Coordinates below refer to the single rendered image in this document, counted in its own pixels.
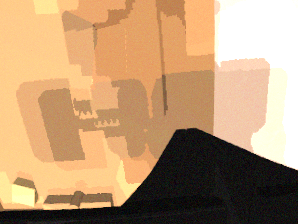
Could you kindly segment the tan square block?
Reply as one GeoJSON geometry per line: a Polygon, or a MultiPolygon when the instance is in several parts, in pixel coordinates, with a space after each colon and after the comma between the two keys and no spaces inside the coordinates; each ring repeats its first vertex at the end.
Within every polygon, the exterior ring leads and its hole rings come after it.
{"type": "Polygon", "coordinates": [[[36,202],[39,201],[39,194],[37,194],[33,181],[17,177],[12,183],[12,201],[35,206],[36,202]]]}

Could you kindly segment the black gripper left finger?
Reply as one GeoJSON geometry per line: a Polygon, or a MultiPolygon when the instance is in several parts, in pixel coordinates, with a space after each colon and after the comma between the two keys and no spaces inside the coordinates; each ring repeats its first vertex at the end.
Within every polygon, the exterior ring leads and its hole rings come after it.
{"type": "Polygon", "coordinates": [[[226,202],[204,198],[192,137],[176,129],[152,171],[121,206],[1,210],[0,224],[226,224],[226,202]]]}

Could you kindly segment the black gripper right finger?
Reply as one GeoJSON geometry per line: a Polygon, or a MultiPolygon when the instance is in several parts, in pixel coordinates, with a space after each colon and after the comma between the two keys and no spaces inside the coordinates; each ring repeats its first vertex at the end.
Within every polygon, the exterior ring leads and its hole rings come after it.
{"type": "Polygon", "coordinates": [[[298,171],[198,128],[192,137],[204,198],[226,202],[226,224],[298,224],[298,171]]]}

